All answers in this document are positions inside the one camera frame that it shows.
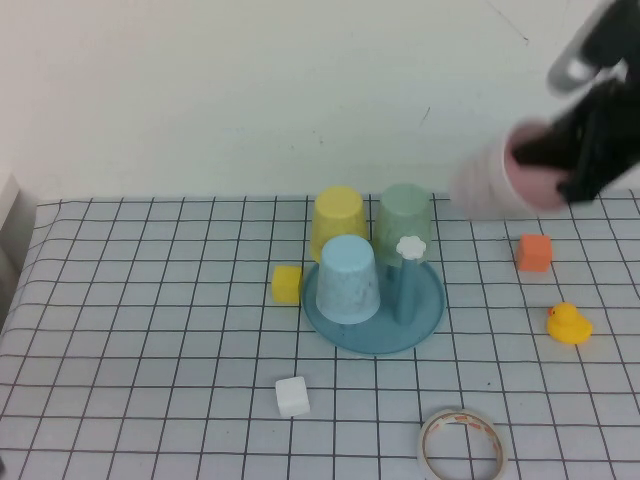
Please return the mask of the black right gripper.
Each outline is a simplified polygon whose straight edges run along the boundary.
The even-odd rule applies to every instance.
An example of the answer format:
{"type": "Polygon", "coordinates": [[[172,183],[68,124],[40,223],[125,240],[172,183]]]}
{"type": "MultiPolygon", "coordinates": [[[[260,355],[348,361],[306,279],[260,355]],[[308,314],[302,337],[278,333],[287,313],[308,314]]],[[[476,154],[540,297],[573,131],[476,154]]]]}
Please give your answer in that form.
{"type": "Polygon", "coordinates": [[[566,204],[593,201],[639,162],[639,84],[607,80],[552,129],[516,143],[522,166],[560,169],[555,190],[566,204]]]}

